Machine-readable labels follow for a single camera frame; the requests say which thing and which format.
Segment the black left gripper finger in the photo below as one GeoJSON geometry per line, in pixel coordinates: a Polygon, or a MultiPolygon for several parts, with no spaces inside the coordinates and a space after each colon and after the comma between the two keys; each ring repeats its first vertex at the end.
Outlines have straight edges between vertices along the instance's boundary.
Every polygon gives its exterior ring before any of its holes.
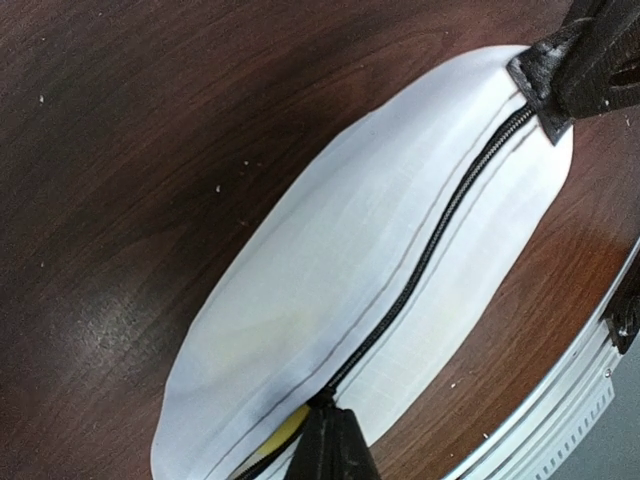
{"type": "Polygon", "coordinates": [[[381,476],[355,413],[329,406],[311,411],[284,478],[378,480],[381,476]]]}

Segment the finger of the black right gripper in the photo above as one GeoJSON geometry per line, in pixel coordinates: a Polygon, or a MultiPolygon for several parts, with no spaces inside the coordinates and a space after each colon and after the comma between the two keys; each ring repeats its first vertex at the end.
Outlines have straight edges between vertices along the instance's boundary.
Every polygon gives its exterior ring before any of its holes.
{"type": "Polygon", "coordinates": [[[563,21],[581,28],[552,81],[575,119],[639,104],[639,2],[574,1],[563,21]]]}

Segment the yellow sponge block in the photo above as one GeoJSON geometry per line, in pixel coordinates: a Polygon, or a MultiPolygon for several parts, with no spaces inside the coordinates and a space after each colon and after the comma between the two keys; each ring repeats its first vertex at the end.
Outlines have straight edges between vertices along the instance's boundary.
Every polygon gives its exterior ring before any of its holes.
{"type": "Polygon", "coordinates": [[[300,406],[270,435],[256,453],[265,457],[282,447],[304,423],[309,412],[310,407],[307,404],[300,406]]]}

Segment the white drawstring pouch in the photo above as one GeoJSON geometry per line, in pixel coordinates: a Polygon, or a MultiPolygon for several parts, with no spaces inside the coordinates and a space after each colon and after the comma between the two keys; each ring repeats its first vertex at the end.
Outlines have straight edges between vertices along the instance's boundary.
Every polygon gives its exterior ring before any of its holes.
{"type": "Polygon", "coordinates": [[[337,386],[368,444],[447,364],[561,190],[573,139],[528,119],[462,180],[524,106],[519,46],[454,57],[332,140],[265,218],[196,315],[151,445],[156,479],[228,479],[399,312],[337,386]],[[462,202],[423,258],[454,193],[462,202]]]}

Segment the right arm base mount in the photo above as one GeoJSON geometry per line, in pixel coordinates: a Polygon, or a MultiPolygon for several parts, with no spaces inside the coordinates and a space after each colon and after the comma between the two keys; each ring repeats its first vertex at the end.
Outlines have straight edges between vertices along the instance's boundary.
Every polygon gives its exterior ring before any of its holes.
{"type": "Polygon", "coordinates": [[[639,334],[639,286],[618,289],[609,301],[603,319],[612,344],[625,355],[639,334]]]}

